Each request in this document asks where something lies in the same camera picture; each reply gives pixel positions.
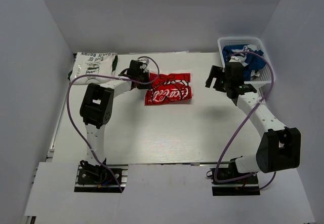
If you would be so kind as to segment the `white Coca-Cola t-shirt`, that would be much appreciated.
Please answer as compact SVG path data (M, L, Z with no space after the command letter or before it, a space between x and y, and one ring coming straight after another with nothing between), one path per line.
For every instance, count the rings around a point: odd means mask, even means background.
M180 103L193 97L191 73L188 71L169 74L151 72L149 79L154 82L145 94L145 106Z

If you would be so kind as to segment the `blue and white t-shirt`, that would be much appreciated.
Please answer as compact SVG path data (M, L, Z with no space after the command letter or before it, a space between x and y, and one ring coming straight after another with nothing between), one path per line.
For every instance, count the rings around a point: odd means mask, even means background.
M222 55L225 64L231 56L237 56L241 59L241 64L244 67L244 79L250 81L253 77L259 76L259 70L263 69L266 63L263 59L251 53L244 53L244 51L252 52L263 57L264 52L257 48L255 45L242 44L242 45L228 45L222 50Z

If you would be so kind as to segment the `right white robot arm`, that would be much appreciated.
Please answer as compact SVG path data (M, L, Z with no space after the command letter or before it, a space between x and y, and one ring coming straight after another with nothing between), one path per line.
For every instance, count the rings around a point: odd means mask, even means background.
M250 121L261 137L254 154L231 159L224 173L219 173L220 166L216 166L214 179L217 183L241 180L258 172L271 173L299 167L301 132L278 120L263 103L257 89L244 82L242 64L230 62L224 68L213 65L206 87L225 93L246 114L244 122Z

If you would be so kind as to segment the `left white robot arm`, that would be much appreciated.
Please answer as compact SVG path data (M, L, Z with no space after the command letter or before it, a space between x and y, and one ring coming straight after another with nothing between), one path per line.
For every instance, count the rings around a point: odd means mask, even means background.
M81 107L87 136L86 161L91 165L106 163L104 153L105 126L112 116L113 100L135 88L150 88L149 58L139 57L131 60L130 66L120 74L120 80L111 80L106 87L91 83L88 85Z

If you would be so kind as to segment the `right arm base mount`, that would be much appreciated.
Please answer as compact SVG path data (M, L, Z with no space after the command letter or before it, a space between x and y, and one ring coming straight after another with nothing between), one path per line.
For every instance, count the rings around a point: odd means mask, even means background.
M217 197L225 196L259 196L259 182L256 175L251 177L226 182L218 183L214 179L215 168L211 168L207 173L206 177L211 180L212 183L212 194Z

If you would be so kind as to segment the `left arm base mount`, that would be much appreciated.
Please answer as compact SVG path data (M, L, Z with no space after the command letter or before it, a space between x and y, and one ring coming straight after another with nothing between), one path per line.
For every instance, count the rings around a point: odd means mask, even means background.
M126 187L128 168L113 167L110 172L103 166L80 161L74 192L76 193L118 193Z

